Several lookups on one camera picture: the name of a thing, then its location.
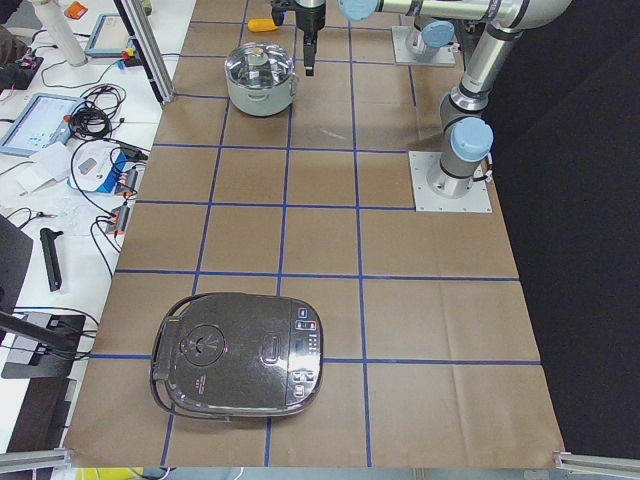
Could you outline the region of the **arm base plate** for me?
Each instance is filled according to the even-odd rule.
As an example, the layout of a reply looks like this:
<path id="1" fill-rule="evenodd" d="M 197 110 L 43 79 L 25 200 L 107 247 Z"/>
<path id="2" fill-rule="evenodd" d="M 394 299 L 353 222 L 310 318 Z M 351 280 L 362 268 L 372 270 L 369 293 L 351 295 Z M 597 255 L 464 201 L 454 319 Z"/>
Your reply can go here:
<path id="1" fill-rule="evenodd" d="M 422 30 L 415 26 L 393 26 L 392 40 L 395 63 L 453 67 L 454 27 L 450 22 L 436 22 Z"/>
<path id="2" fill-rule="evenodd" d="M 492 212 L 486 181 L 457 179 L 440 165 L 440 152 L 408 153 L 415 210 L 435 213 Z"/>

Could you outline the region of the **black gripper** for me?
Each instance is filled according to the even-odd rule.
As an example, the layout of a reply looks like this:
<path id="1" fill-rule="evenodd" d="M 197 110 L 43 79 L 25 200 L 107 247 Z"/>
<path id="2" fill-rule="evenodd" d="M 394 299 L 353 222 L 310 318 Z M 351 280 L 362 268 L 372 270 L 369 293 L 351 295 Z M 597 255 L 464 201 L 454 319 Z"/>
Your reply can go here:
<path id="1" fill-rule="evenodd" d="M 303 63 L 307 77 L 315 72 L 315 60 L 317 52 L 316 31 L 325 27 L 326 1 L 325 0 L 294 0 L 293 2 L 296 26 L 305 31 L 303 34 Z"/>

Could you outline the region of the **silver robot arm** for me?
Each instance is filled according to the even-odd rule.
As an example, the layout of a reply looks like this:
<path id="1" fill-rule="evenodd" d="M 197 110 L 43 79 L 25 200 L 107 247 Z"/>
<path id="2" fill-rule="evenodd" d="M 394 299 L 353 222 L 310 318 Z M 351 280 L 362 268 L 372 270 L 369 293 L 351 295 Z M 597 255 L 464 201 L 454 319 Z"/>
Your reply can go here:
<path id="1" fill-rule="evenodd" d="M 431 20 L 422 26 L 414 23 L 405 46 L 409 64 L 452 66 L 455 64 L 451 47 L 455 36 L 454 25 L 447 20 Z"/>
<path id="2" fill-rule="evenodd" d="M 566 11 L 568 1 L 341 1 L 348 20 L 375 13 L 420 15 L 485 25 L 458 85 L 440 103 L 443 127 L 440 159 L 426 174 L 431 190 L 449 199 L 465 196 L 474 172 L 488 157 L 493 131 L 482 119 L 488 96 L 502 65 L 522 32 L 545 26 Z"/>

